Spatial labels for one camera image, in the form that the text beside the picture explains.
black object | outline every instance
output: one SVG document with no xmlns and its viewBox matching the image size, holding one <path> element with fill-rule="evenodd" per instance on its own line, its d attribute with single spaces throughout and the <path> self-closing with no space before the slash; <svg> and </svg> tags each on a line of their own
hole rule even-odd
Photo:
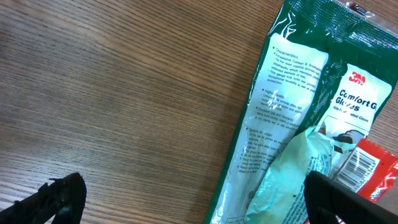
<svg viewBox="0 0 398 224">
<path fill-rule="evenodd" d="M 304 197 L 311 224 L 397 224 L 398 216 L 372 203 L 317 171 L 304 181 Z"/>
<path fill-rule="evenodd" d="M 44 184 L 37 193 L 0 212 L 0 223 L 43 224 L 53 215 L 53 224 L 80 223 L 86 202 L 86 185 L 79 173 Z"/>
</svg>

green plastic package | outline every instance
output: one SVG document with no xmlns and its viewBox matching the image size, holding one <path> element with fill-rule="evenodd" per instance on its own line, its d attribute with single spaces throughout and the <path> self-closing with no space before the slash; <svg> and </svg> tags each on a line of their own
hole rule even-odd
<svg viewBox="0 0 398 224">
<path fill-rule="evenodd" d="M 333 177 L 332 163 L 355 144 L 338 142 L 311 127 L 294 137 L 271 164 L 246 213 L 246 223 L 299 223 L 308 218 L 304 179 L 311 170 Z M 343 153 L 335 150 L 339 147 Z"/>
<path fill-rule="evenodd" d="M 398 40 L 367 12 L 286 0 L 264 42 L 205 223 L 244 223 L 271 163 L 311 126 L 356 143 L 396 85 Z M 343 156 L 332 164 L 338 167 Z"/>
</svg>

white label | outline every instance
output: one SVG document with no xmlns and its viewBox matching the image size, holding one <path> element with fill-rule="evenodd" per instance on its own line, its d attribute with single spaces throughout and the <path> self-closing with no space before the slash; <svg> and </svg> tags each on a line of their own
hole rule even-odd
<svg viewBox="0 0 398 224">
<path fill-rule="evenodd" d="M 380 159 L 356 147 L 336 176 L 336 181 L 358 192 L 372 177 Z"/>
<path fill-rule="evenodd" d="M 307 113 L 327 60 L 327 53 L 272 35 L 211 223 L 244 223 L 266 170 Z"/>
<path fill-rule="evenodd" d="M 339 142 L 357 143 L 369 134 L 374 115 L 392 88 L 363 69 L 347 67 L 318 125 L 326 126 L 326 135 Z"/>
</svg>

shiny plastic wrapper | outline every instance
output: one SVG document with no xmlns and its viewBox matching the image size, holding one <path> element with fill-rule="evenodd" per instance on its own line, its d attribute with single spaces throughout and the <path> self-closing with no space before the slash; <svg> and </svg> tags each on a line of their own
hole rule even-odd
<svg viewBox="0 0 398 224">
<path fill-rule="evenodd" d="M 395 27 L 352 3 L 286 0 L 264 42 L 205 223 L 244 223 L 265 173 L 310 126 L 356 144 L 396 85 Z M 341 155 L 331 165 L 336 172 Z"/>
</svg>

wooden table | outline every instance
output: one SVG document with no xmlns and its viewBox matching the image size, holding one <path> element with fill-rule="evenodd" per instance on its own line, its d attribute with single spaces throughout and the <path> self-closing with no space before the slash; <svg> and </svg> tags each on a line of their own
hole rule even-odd
<svg viewBox="0 0 398 224">
<path fill-rule="evenodd" d="M 80 172 L 83 222 L 201 223 L 281 4 L 1 1 L 0 209 Z M 398 153 L 394 93 L 371 139 Z"/>
</svg>

